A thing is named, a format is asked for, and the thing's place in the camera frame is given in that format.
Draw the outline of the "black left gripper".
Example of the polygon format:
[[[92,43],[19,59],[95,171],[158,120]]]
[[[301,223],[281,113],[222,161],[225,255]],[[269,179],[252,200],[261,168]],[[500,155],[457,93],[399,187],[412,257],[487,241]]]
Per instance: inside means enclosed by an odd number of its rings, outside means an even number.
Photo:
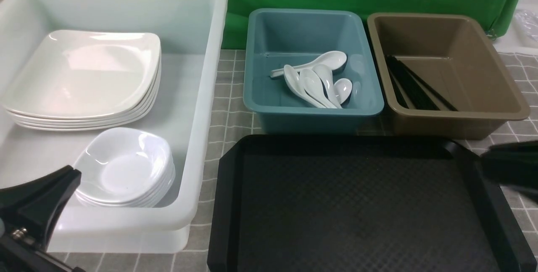
[[[46,253],[62,211],[81,183],[72,166],[0,191],[1,265],[8,272],[84,272]]]

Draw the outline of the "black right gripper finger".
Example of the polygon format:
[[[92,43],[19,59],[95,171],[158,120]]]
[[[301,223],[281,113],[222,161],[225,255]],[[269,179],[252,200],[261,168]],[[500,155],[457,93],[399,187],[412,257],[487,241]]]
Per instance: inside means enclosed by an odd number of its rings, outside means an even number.
[[[480,155],[486,178],[538,202],[538,142],[496,144]]]

